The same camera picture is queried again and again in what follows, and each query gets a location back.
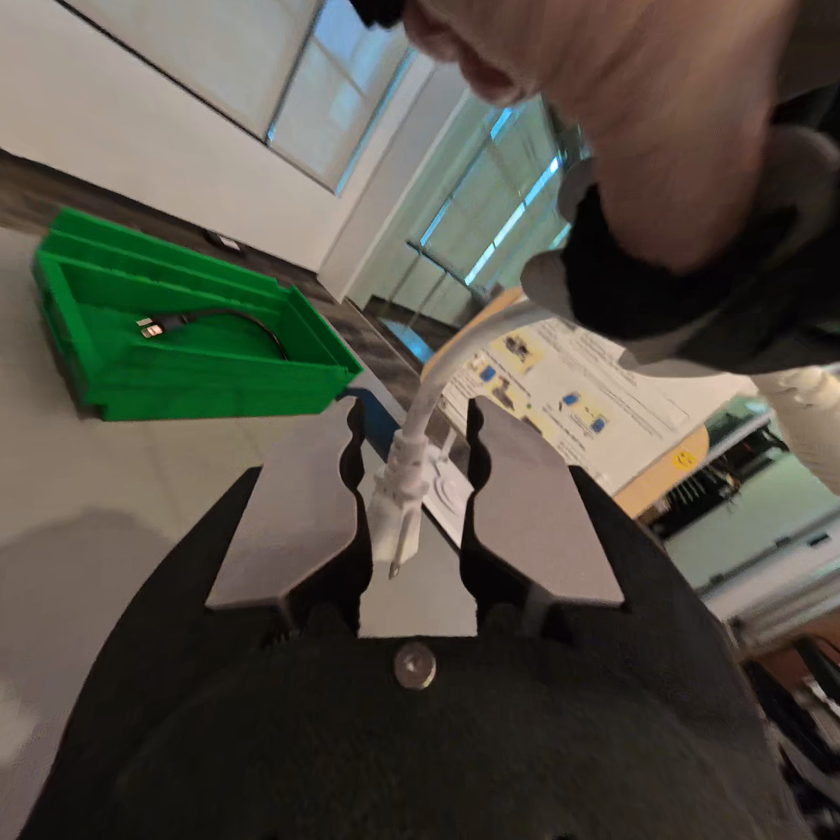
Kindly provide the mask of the printed instruction sheet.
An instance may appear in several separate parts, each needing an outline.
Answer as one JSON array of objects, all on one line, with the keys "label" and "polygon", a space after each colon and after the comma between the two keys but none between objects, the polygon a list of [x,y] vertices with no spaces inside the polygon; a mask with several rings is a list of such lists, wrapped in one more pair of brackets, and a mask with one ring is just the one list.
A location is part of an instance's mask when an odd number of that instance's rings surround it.
[{"label": "printed instruction sheet", "polygon": [[625,371],[617,355],[580,329],[543,320],[471,356],[438,408],[464,434],[469,402],[485,397],[614,495],[700,424],[685,397]]}]

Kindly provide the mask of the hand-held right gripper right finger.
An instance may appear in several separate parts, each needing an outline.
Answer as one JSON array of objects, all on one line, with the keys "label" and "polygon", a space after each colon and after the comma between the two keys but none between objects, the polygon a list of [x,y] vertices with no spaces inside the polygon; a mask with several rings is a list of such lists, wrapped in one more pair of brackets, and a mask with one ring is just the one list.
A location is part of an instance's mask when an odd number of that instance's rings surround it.
[{"label": "hand-held right gripper right finger", "polygon": [[465,533],[554,600],[618,607],[625,597],[571,469],[534,427],[480,396],[468,409]]}]

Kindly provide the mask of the white flat device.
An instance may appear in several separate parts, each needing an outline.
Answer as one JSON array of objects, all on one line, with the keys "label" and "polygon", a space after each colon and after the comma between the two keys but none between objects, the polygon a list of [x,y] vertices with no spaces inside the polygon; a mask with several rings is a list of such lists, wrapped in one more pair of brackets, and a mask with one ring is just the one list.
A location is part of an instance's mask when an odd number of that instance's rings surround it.
[{"label": "white flat device", "polygon": [[427,484],[423,499],[425,511],[459,549],[473,487],[451,458],[434,444],[427,447],[423,480]]}]

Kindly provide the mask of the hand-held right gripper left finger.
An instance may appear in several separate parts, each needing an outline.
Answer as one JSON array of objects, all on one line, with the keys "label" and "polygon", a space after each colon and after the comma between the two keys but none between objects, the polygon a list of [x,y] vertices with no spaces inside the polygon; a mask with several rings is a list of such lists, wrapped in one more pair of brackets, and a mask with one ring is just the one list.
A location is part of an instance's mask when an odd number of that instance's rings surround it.
[{"label": "hand-held right gripper left finger", "polygon": [[206,606],[357,613],[373,571],[359,486],[364,405],[344,397],[269,451]]}]

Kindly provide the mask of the green plastic bin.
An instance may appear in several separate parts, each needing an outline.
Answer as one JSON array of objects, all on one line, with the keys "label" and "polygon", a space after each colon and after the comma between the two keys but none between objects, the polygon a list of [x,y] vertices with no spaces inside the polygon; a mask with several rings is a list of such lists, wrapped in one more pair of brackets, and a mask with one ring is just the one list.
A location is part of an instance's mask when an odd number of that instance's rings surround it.
[{"label": "green plastic bin", "polygon": [[105,421],[318,414],[364,371],[296,287],[72,207],[32,270],[69,388]]}]

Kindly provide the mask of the window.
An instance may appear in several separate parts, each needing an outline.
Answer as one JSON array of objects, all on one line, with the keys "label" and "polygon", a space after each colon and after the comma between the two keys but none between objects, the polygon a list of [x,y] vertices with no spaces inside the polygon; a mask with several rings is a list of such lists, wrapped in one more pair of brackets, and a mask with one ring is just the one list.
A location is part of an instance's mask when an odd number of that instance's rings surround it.
[{"label": "window", "polygon": [[368,26],[352,2],[316,2],[267,146],[340,194],[412,60],[401,24]]}]

